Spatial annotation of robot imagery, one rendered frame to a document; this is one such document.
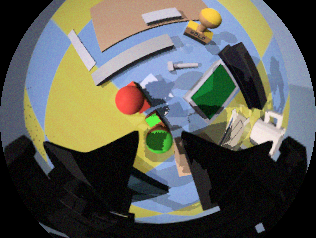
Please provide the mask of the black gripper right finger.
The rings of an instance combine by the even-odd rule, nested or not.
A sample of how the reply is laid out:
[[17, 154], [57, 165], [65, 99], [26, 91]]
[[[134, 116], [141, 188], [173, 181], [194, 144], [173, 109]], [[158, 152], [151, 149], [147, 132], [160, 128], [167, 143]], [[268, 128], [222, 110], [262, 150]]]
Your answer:
[[216, 201], [234, 187], [248, 165], [270, 155], [274, 146], [270, 140], [251, 146], [248, 150], [232, 151], [230, 148], [216, 146], [210, 140], [207, 142], [189, 131], [182, 131], [181, 142], [203, 211], [219, 207]]

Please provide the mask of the beige cardboard box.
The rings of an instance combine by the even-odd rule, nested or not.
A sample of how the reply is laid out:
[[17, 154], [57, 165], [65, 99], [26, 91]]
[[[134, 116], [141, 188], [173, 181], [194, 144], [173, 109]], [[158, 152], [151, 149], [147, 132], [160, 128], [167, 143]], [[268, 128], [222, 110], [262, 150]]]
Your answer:
[[[211, 143], [215, 143], [214, 140], [210, 138], [210, 136], [206, 135], [206, 132], [204, 132], [204, 134], [197, 134], [197, 136], [199, 136], [199, 138], [207, 140], [207, 142], [208, 140], [210, 140]], [[175, 161], [177, 161], [175, 165], [177, 165], [179, 177], [191, 175], [189, 163], [187, 163], [186, 156], [185, 154], [183, 154], [181, 136], [178, 136], [178, 138], [174, 138], [174, 154]]]

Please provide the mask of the dark grey mug with white handle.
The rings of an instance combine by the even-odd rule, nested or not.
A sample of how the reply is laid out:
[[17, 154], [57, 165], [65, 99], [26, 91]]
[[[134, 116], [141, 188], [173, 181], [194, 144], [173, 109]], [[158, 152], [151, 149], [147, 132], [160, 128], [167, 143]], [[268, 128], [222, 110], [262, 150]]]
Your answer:
[[[277, 120], [277, 124], [272, 123], [270, 120], [270, 116], [272, 118], [279, 119]], [[276, 155], [277, 148], [280, 148], [281, 140], [284, 139], [284, 128], [281, 128], [281, 124], [283, 124], [284, 114], [279, 114], [279, 112], [275, 112], [272, 110], [266, 110], [266, 116], [256, 120], [255, 126], [252, 127], [251, 131], [251, 139], [250, 142], [256, 146], [256, 144], [270, 142], [274, 143], [270, 150], [271, 159]]]

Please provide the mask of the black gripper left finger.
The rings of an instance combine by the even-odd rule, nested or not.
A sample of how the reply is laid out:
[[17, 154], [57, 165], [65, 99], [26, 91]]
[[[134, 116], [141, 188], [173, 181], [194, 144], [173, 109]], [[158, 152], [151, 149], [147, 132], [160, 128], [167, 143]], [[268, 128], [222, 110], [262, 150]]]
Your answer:
[[89, 152], [77, 152], [53, 142], [44, 142], [42, 147], [54, 167], [84, 181], [110, 212], [119, 215], [138, 144], [139, 131], [134, 131]]

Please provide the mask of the brown clipboard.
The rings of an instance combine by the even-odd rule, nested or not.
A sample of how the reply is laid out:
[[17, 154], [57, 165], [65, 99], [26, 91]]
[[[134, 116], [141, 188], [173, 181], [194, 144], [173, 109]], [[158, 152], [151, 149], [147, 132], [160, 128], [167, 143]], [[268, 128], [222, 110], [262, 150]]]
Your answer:
[[[199, 21], [203, 0], [105, 0], [90, 7], [101, 53], [131, 35], [183, 21]], [[207, 7], [208, 9], [208, 7]]]

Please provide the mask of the white paper card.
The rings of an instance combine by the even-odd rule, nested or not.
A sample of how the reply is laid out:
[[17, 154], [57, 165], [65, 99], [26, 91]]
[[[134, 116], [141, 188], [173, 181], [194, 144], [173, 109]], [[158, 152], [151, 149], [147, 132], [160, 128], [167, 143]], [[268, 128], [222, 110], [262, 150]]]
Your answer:
[[244, 116], [238, 114], [236, 108], [232, 110], [230, 122], [228, 122], [226, 131], [224, 131], [218, 146], [230, 148], [230, 150], [234, 151], [239, 139], [242, 138], [243, 130], [246, 128], [248, 122], [250, 122], [250, 118], [246, 119]]

